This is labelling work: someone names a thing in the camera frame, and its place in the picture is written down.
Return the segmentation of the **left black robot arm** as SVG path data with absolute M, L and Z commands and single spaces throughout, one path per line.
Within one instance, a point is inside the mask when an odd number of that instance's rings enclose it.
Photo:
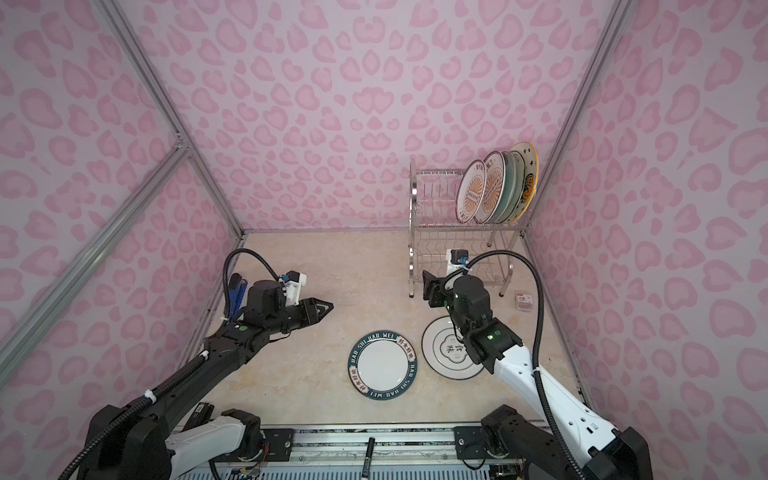
M 201 353 L 125 406 L 108 405 L 92 418 L 85 445 L 61 478 L 171 478 L 182 456 L 168 441 L 184 415 L 265 346 L 320 323 L 333 308 L 314 297 L 289 299 L 282 279 L 254 283 L 244 305 L 204 340 Z

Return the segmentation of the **cream plate with red berries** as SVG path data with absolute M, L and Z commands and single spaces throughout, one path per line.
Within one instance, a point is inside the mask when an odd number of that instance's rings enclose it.
M 516 150 L 515 153 L 518 155 L 518 190 L 517 193 L 517 203 L 515 204 L 515 209 L 513 210 L 512 214 L 512 221 L 516 222 L 517 219 L 522 214 L 523 210 L 525 209 L 529 193 L 530 187 L 528 186 L 528 174 L 530 173 L 531 166 L 529 165 L 530 155 L 527 148 Z

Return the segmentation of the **cat and stars plate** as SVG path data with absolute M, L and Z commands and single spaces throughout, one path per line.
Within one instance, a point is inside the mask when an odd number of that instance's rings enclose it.
M 530 169 L 530 173 L 528 174 L 528 177 L 527 177 L 528 186 L 530 187 L 530 190 L 528 191 L 529 197 L 528 197 L 527 205 L 526 205 L 525 209 L 523 210 L 522 214 L 520 215 L 520 217 L 517 219 L 517 221 L 522 217 L 522 215 L 529 209 L 530 205 L 532 204 L 532 201 L 533 201 L 535 193 L 536 193 L 538 177 L 539 177 L 538 153 L 537 153 L 537 150 L 536 150 L 536 148 L 534 147 L 533 144 L 531 144 L 529 142 L 520 142 L 520 143 L 518 143 L 518 144 L 516 144 L 516 145 L 514 145 L 512 147 L 512 151 L 516 151 L 516 150 L 524 149 L 524 148 L 528 149 L 528 152 L 529 152 L 529 155 L 530 155 L 529 165 L 531 166 L 531 169 Z

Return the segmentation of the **teal flower plate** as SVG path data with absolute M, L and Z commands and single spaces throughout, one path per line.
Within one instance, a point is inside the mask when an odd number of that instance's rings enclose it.
M 518 188 L 518 155 L 515 153 L 515 151 L 507 151 L 503 153 L 505 160 L 507 161 L 507 170 L 506 173 L 508 174 L 509 178 L 507 179 L 506 186 L 508 186 L 507 192 L 508 195 L 506 197 L 506 202 L 504 204 L 504 209 L 501 211 L 500 215 L 497 218 L 498 223 L 503 223 L 506 221 L 510 215 L 512 214 L 513 210 L 515 209 L 515 204 L 517 203 L 517 193 L 519 192 Z

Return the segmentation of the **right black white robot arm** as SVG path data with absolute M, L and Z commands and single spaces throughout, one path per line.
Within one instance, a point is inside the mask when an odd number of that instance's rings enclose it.
M 470 360 L 510 386 L 547 422 L 543 430 L 502 405 L 481 424 L 490 446 L 522 458 L 553 479 L 650 479 L 650 450 L 632 427 L 619 430 L 563 387 L 534 350 L 491 309 L 482 280 L 423 272 L 423 298 L 446 309 Z

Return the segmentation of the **large orange sunburst plate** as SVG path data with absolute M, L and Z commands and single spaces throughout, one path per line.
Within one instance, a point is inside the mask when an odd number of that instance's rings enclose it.
M 485 187 L 475 220 L 480 224 L 488 223 L 494 214 L 505 185 L 506 162 L 499 151 L 492 151 L 484 159 Z

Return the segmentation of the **small orange sunburst plate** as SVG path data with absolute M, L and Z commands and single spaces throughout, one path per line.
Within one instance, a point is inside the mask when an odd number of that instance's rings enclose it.
M 482 160 L 473 161 L 465 170 L 456 196 L 456 219 L 459 224 L 470 222 L 482 203 L 486 183 L 486 168 Z

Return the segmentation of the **dark green rimmed plate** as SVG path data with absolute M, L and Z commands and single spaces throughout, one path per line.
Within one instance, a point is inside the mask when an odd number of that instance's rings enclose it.
M 375 401 L 393 400 L 413 386 L 418 373 L 417 352 L 405 336 L 377 330 L 352 347 L 347 372 L 362 396 Z

